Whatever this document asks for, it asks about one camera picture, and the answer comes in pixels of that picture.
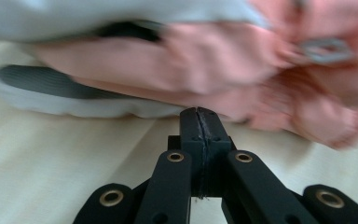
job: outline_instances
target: metal ring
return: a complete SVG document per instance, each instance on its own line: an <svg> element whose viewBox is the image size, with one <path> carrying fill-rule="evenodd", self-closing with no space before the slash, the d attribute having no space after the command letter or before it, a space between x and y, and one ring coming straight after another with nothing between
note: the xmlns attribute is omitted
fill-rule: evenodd
<svg viewBox="0 0 358 224"><path fill-rule="evenodd" d="M177 152L170 153L170 155L167 156L167 159L169 161L173 161L173 162L182 161L184 158L185 158L184 155L182 155L181 153L177 153Z"/></svg>
<svg viewBox="0 0 358 224"><path fill-rule="evenodd" d="M246 153L238 153L237 155L235 155L235 159L241 162L251 162L253 160L253 158Z"/></svg>
<svg viewBox="0 0 358 224"><path fill-rule="evenodd" d="M332 202L332 201L326 200L324 198L324 195L333 198L334 201ZM321 201L322 203L324 203L325 205L328 205L328 206L334 207L334 208L342 208L345 205L344 201L340 197L338 197L336 194L329 192L327 190L324 190L324 189L319 189L318 191L316 191L316 198L319 201Z"/></svg>
<svg viewBox="0 0 358 224"><path fill-rule="evenodd" d="M110 194L116 194L117 197L113 200L106 199L106 197L109 196ZM121 192L118 189L111 189L106 191L103 195L101 195L100 204L105 207L115 206L119 204L123 200L123 198L124 198L123 192Z"/></svg>

